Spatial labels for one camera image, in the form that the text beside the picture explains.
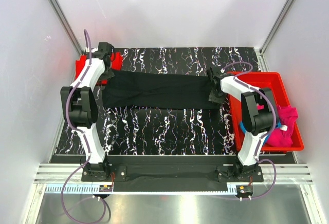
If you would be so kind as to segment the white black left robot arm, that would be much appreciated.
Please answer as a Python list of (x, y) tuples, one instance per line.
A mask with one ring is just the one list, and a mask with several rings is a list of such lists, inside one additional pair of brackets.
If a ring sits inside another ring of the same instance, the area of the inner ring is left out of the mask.
[(100, 42), (95, 51), (89, 49), (76, 61), (75, 80), (60, 90), (64, 119), (77, 133), (86, 153), (84, 174), (101, 181), (110, 177), (111, 168), (97, 132), (99, 111), (93, 91), (102, 75), (112, 73), (113, 56), (114, 47), (107, 42)]

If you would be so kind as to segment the black t shirt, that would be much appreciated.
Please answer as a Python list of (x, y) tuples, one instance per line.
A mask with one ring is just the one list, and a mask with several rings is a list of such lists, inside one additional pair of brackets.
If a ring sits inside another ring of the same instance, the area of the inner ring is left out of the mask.
[(102, 91), (104, 108), (218, 109), (208, 77), (114, 70)]

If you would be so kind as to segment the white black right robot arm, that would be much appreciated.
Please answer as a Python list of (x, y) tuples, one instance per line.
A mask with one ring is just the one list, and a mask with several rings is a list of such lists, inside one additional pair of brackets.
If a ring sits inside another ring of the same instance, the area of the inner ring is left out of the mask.
[(243, 73), (225, 73), (219, 67), (207, 70), (211, 83), (209, 101), (220, 104), (226, 95), (240, 101), (244, 141), (230, 174), (245, 181), (257, 171), (260, 150), (275, 129), (279, 118), (275, 99), (270, 88), (259, 88), (239, 79)]

